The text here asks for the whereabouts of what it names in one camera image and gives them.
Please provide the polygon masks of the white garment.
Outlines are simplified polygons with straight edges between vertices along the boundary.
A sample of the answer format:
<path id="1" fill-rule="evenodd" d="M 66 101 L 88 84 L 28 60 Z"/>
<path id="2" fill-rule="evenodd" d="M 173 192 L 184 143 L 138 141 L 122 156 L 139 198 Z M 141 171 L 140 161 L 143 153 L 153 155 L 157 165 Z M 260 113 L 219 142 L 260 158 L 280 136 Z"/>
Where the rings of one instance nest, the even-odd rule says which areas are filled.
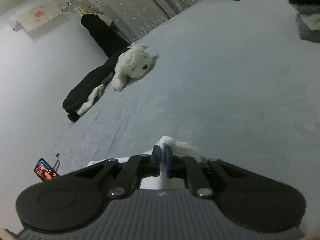
<path id="1" fill-rule="evenodd" d="M 311 31 L 320 30 L 320 14 L 301 15 L 300 17 Z"/>
<path id="2" fill-rule="evenodd" d="M 165 146 L 170 146 L 175 156 L 191 156 L 198 162 L 202 161 L 202 155 L 199 150 L 191 146 L 188 142 L 177 141 L 172 137 L 163 136 L 156 144 L 161 148 L 161 154 L 163 154 L 162 157 L 164 157 Z M 144 178 L 140 184 L 140 189 L 145 190 L 169 190 L 183 188 L 185 188 L 185 185 L 182 179 L 168 179 L 166 177 L 165 164 L 163 160 L 161 160 L 160 175 L 157 177 Z"/>

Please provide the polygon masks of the phone with lit screen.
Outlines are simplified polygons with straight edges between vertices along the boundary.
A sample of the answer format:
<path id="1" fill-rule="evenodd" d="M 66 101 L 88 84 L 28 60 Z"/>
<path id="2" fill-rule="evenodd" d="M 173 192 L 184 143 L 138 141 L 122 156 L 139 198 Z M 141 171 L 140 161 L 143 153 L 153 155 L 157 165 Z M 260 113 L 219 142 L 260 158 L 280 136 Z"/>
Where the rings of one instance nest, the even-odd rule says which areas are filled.
<path id="1" fill-rule="evenodd" d="M 52 180 L 60 176 L 43 158 L 38 160 L 34 173 L 41 181 Z"/>

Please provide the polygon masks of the grey bed sheet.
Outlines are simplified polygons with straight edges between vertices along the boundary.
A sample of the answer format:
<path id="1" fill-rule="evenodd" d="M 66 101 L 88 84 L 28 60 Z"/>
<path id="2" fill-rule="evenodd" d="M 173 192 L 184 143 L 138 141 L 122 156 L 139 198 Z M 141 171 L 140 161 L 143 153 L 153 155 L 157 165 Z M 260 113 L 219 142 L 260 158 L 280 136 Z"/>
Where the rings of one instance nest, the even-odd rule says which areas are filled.
<path id="1" fill-rule="evenodd" d="M 142 42 L 144 78 L 103 97 L 57 139 L 60 174 L 146 152 L 164 135 L 319 197 L 319 45 L 288 0 L 203 0 Z"/>

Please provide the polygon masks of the white plush dog toy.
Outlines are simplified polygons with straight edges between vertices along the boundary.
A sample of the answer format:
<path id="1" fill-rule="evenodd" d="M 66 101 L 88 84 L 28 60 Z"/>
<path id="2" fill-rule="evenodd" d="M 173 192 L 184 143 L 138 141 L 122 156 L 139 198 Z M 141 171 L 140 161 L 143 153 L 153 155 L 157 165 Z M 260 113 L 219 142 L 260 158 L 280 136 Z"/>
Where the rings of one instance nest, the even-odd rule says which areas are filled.
<path id="1" fill-rule="evenodd" d="M 118 57 L 111 80 L 114 90 L 123 90 L 131 79 L 141 79 L 152 69 L 155 59 L 146 51 L 148 47 L 135 43 Z"/>

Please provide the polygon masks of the black clothing on bed edge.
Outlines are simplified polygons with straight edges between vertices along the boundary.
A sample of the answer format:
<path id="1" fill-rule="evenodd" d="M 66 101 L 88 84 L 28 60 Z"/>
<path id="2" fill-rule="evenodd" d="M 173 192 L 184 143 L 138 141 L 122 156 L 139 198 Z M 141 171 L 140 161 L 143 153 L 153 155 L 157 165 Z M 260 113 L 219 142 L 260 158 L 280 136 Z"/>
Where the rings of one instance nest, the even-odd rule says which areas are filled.
<path id="1" fill-rule="evenodd" d="M 114 76 L 119 56 L 129 50 L 129 43 L 95 14 L 85 14 L 81 24 L 89 31 L 98 46 L 107 56 L 107 61 L 90 71 L 67 95 L 62 103 L 71 122 L 83 116 L 99 98 L 106 84 Z"/>

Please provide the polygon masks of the dark grey folded garment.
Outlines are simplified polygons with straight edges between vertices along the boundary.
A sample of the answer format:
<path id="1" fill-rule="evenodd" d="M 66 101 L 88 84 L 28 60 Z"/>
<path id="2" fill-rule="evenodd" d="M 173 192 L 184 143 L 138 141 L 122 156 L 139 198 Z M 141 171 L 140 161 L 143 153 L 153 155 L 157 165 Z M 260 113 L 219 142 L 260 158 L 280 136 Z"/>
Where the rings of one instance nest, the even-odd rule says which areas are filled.
<path id="1" fill-rule="evenodd" d="M 301 40 L 311 41 L 311 42 L 320 42 L 319 30 L 312 31 L 308 26 L 302 21 L 300 16 L 296 17 L 296 22 L 298 26 L 299 37 Z"/>

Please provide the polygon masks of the white folded garment in stack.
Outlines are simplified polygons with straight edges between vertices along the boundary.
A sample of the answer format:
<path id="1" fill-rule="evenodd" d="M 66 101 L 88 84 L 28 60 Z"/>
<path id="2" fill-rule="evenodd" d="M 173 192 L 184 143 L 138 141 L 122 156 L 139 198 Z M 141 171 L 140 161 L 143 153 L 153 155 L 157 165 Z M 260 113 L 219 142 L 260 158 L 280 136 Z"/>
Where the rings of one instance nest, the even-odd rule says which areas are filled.
<path id="1" fill-rule="evenodd" d="M 301 15 L 300 17 L 311 31 L 320 30 L 320 14 Z"/>

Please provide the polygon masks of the grey folded garment in stack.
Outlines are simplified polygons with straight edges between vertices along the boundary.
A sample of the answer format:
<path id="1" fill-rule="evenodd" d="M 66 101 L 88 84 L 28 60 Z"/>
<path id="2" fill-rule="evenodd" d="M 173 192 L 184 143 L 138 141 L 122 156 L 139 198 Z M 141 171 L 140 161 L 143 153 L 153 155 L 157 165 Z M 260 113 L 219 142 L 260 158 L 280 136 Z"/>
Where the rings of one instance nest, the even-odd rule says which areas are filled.
<path id="1" fill-rule="evenodd" d="M 319 5 L 310 5 L 310 4 L 293 4 L 292 5 L 298 15 L 313 15 L 320 13 Z"/>

